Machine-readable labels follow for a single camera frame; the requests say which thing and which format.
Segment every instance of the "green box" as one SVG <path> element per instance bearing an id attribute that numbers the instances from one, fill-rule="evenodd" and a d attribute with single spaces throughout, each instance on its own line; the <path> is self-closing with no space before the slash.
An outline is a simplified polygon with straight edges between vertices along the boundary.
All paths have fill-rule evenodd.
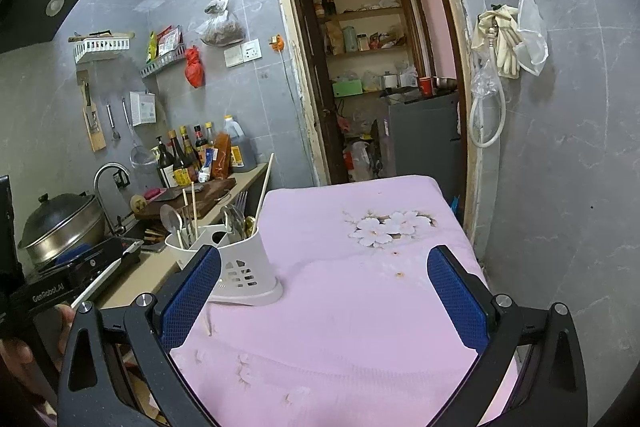
<path id="1" fill-rule="evenodd" d="M 340 98 L 341 96 L 351 96 L 352 94 L 362 94 L 362 81 L 357 78 L 356 80 L 345 80 L 344 82 L 336 82 L 334 84 L 334 97 Z"/>

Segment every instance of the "red plastic bag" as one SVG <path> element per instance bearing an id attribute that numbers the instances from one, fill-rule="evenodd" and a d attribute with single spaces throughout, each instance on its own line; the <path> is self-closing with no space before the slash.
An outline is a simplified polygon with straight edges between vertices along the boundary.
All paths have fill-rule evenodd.
<path id="1" fill-rule="evenodd" d="M 184 53 L 187 57 L 187 67 L 184 68 L 184 76 L 193 87 L 202 87 L 204 84 L 204 67 L 200 61 L 200 52 L 196 46 L 188 48 Z"/>

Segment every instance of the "gray refrigerator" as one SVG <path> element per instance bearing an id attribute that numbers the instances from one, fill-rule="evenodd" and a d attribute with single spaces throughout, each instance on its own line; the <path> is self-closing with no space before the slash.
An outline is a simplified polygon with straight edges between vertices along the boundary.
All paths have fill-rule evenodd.
<path id="1" fill-rule="evenodd" d="M 464 186 L 458 134 L 458 93 L 417 102 L 380 98 L 378 135 L 381 177 L 421 174 L 434 178 L 451 203 Z"/>

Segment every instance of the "plastic oil jug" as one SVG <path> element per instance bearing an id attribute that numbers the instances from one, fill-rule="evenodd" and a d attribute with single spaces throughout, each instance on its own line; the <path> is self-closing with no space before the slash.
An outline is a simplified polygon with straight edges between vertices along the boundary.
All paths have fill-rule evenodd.
<path id="1" fill-rule="evenodd" d="M 234 172 L 249 172 L 257 165 L 254 150 L 242 128 L 230 114 L 225 116 L 225 132 L 231 137 L 231 168 Z"/>

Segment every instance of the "faucet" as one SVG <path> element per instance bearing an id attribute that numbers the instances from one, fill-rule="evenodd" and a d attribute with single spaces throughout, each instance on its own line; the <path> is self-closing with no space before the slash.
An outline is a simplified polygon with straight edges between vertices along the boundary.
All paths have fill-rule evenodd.
<path id="1" fill-rule="evenodd" d="M 131 174 L 129 174 L 129 171 L 124 165 L 116 162 L 109 162 L 109 163 L 105 163 L 102 167 L 100 167 L 98 171 L 95 173 L 95 177 L 94 177 L 94 194 L 98 200 L 98 203 L 100 203 L 102 210 L 104 211 L 104 217 L 107 221 L 107 226 L 109 227 L 109 230 L 113 235 L 122 235 L 125 232 L 127 232 L 126 227 L 124 227 L 124 225 L 122 224 L 122 220 L 120 219 L 120 216 L 118 216 L 117 225 L 114 226 L 114 224 L 111 222 L 111 219 L 109 219 L 109 214 L 107 213 L 107 209 L 104 206 L 104 202 L 102 201 L 102 196 L 100 195 L 100 189 L 98 188 L 98 181 L 100 181 L 100 176 L 102 176 L 102 173 L 108 169 L 117 169 L 118 171 L 124 172 L 125 176 L 127 177 L 127 182 L 129 182 L 129 176 Z"/>

